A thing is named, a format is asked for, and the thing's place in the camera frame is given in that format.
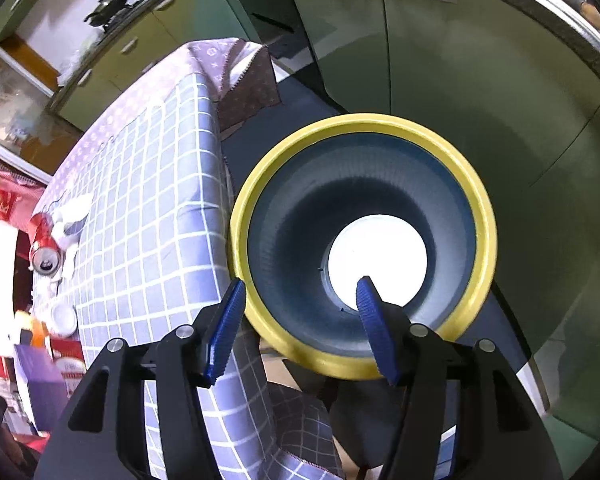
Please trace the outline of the red cola can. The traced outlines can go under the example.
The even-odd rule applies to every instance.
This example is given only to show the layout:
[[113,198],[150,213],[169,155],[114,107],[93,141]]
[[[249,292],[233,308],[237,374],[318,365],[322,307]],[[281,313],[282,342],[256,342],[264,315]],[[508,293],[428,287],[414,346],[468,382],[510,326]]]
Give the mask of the red cola can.
[[33,271],[43,276],[54,275],[61,265],[61,251],[52,237],[52,229],[52,218],[45,212],[38,212],[30,219],[29,260]]

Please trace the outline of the blue checkered tablecloth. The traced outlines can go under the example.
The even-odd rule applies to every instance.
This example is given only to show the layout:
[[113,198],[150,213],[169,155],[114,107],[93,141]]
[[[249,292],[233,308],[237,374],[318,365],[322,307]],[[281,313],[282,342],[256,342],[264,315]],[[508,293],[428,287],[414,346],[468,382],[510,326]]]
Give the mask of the blue checkered tablecloth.
[[[135,81],[72,149],[38,202],[75,236],[34,307],[73,308],[87,362],[112,338],[147,344],[193,322],[230,284],[233,206],[222,132],[278,102],[268,49],[238,38],[183,44]],[[225,373],[201,391],[225,479],[338,479],[324,404],[270,382],[242,323]]]

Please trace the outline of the black wok with lid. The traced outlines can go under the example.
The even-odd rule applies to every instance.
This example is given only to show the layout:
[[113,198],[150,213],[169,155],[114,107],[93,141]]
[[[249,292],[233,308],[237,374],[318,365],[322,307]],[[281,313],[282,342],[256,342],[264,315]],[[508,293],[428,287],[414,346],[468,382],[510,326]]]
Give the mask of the black wok with lid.
[[127,3],[128,0],[98,0],[96,8],[87,14],[83,21],[92,27],[104,26],[124,9]]

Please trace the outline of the green kitchen cabinets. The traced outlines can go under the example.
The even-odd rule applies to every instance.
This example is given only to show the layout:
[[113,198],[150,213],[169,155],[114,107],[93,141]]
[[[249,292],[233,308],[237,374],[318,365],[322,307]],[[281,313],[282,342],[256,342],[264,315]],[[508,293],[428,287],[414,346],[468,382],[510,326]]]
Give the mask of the green kitchen cabinets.
[[140,0],[52,110],[86,128],[171,44],[245,35],[344,110],[437,131],[491,196],[550,411],[599,436],[600,31],[577,1]]

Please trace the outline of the yellow rimmed dark trash bin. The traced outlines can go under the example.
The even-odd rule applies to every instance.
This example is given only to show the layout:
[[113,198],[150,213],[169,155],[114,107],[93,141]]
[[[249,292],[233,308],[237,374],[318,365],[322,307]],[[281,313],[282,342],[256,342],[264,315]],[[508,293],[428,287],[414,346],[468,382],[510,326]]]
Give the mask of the yellow rimmed dark trash bin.
[[325,376],[378,377],[356,285],[407,321],[460,338],[498,253],[490,198],[449,141],[373,113],[319,120],[271,148],[240,187],[230,261],[256,332]]

